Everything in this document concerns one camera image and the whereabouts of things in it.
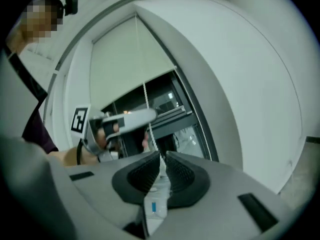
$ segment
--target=white cable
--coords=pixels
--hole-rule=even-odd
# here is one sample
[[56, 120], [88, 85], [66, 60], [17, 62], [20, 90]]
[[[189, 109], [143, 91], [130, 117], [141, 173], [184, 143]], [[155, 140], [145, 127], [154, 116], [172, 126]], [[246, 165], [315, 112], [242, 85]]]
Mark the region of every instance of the white cable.
[[[137, 49], [139, 51], [139, 61], [140, 61], [140, 68], [141, 68], [141, 77], [142, 77], [142, 85], [143, 85], [143, 92], [144, 92], [144, 98], [145, 98], [145, 103], [146, 103], [146, 108], [149, 109], [149, 100], [148, 100], [148, 95], [147, 95], [147, 89], [146, 89], [146, 83], [145, 83], [145, 74], [144, 74], [144, 63], [142, 63], [142, 51], [140, 48], [140, 43], [139, 43], [139, 34], [138, 34], [138, 21], [137, 21], [137, 15], [135, 15], [135, 33], [136, 33], [136, 44], [137, 44]], [[151, 123], [149, 123], [149, 129], [150, 129], [150, 135], [151, 135], [151, 140], [154, 146], [154, 149], [156, 151], [159, 151], [156, 140], [154, 137], [154, 133], [152, 131]]]

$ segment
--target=white wall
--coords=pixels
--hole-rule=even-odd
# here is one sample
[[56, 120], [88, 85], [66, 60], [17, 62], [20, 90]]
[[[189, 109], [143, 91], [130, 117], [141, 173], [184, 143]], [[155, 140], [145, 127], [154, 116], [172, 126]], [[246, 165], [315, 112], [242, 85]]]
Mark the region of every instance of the white wall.
[[90, 104], [90, 64], [93, 44], [83, 37], [74, 52], [67, 75], [64, 94], [64, 126], [68, 143], [72, 147], [78, 145], [80, 138], [71, 136], [71, 124], [75, 109], [79, 105]]
[[143, 81], [152, 80], [173, 68], [172, 62], [142, 22], [131, 18], [93, 46], [91, 104], [103, 109], [142, 85]]
[[268, 31], [291, 61], [290, 74], [302, 114], [304, 136], [320, 137], [320, 49], [291, 0], [228, 0]]
[[[217, 97], [204, 87], [207, 79], [213, 80], [211, 86], [221, 85], [223, 102], [231, 107], [241, 144], [241, 150], [239, 145], [234, 149], [242, 153], [244, 172], [279, 192], [290, 175], [290, 161], [301, 153], [301, 124], [294, 86], [275, 49], [239, 12], [211, 0], [142, 0], [136, 5], [181, 64], [221, 147], [219, 159], [232, 157], [228, 146], [237, 138], [224, 110], [215, 109], [222, 92]], [[194, 56], [191, 46], [197, 50]], [[202, 67], [193, 67], [200, 57]], [[220, 132], [225, 138], [217, 137]]]
[[48, 102], [44, 125], [53, 143], [60, 151], [67, 150], [73, 146], [69, 145], [67, 128], [65, 127], [64, 100], [67, 82], [66, 75], [69, 72], [77, 46], [78, 44], [74, 46], [63, 61], [56, 75], [51, 93], [47, 98]]

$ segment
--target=white ceiling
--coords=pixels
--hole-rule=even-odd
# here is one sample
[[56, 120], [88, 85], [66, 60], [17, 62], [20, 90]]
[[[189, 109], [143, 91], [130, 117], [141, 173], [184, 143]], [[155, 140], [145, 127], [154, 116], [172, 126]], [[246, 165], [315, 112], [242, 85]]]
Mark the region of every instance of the white ceiling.
[[[32, 76], [39, 82], [45, 90], [48, 90], [53, 74], [57, 74], [59, 70], [58, 63], [69, 44], [75, 39], [76, 35], [83, 31], [84, 27], [99, 14], [110, 8], [117, 2], [122, 0], [78, 0], [78, 13], [69, 15], [63, 19], [63, 25], [53, 32], [51, 38], [45, 38], [38, 44], [30, 44], [21, 53], [21, 60], [26, 65]], [[108, 27], [115, 24], [117, 16], [110, 18], [110, 22], [103, 18], [98, 22], [99, 26], [94, 26], [87, 34], [94, 40], [101, 36]]]

